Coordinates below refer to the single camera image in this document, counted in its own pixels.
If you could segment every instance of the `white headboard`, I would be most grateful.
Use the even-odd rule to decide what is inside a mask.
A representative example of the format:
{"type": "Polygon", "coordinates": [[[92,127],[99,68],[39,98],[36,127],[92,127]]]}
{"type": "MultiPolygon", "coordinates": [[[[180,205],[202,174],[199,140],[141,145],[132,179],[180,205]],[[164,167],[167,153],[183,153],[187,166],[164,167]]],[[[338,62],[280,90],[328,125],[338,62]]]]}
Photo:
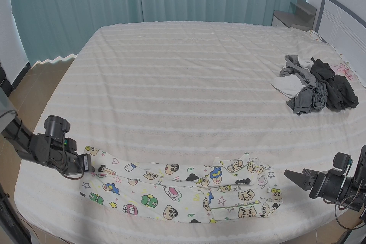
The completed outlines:
{"type": "Polygon", "coordinates": [[[336,0],[322,0],[315,31],[336,51],[366,87],[366,22],[336,0]]]}

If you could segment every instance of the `nightstand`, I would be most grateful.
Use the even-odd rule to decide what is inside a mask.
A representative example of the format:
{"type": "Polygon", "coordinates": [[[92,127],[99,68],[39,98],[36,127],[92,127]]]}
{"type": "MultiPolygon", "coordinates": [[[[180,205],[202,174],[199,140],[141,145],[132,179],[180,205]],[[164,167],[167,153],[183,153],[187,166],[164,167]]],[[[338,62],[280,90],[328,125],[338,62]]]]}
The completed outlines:
{"type": "Polygon", "coordinates": [[[304,0],[291,2],[295,6],[295,13],[275,10],[273,12],[272,26],[294,27],[299,30],[308,31],[313,29],[317,9],[304,0]]]}

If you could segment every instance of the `pink cloth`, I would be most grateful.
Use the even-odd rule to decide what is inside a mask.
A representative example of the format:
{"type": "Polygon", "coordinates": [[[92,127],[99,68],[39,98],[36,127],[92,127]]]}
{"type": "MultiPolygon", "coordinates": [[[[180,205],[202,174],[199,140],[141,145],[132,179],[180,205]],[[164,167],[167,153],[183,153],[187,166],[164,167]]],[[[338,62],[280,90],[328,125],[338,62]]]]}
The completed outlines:
{"type": "Polygon", "coordinates": [[[344,64],[340,63],[337,65],[331,65],[332,70],[339,75],[343,75],[349,80],[354,79],[353,72],[344,64]]]}

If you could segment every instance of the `mattress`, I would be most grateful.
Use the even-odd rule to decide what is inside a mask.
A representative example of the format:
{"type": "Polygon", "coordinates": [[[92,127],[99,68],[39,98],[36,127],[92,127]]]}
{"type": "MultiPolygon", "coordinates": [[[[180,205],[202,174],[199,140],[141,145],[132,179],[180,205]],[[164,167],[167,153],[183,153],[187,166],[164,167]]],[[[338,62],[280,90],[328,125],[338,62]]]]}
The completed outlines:
{"type": "Polygon", "coordinates": [[[283,205],[270,218],[173,223],[129,217],[79,194],[79,181],[22,161],[15,202],[39,228],[79,243],[280,243],[334,218],[284,177],[285,169],[328,170],[336,152],[358,159],[366,141],[366,90],[351,81],[360,104],[339,113],[297,116],[269,83],[286,54],[329,64],[342,60],[328,44],[295,28],[217,22],[116,24],[87,42],[48,102],[43,121],[71,123],[67,136],[135,162],[208,164],[244,152],[272,165],[283,205]]]}

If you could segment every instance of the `white label sticker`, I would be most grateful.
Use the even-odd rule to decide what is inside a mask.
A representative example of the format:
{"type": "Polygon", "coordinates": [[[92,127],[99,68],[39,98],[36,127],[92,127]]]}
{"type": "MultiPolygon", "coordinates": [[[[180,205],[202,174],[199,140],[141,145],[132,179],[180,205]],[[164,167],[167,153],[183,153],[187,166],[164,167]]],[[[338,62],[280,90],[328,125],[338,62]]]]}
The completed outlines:
{"type": "Polygon", "coordinates": [[[89,171],[88,156],[87,155],[84,155],[84,169],[85,169],[85,171],[89,171]]]}

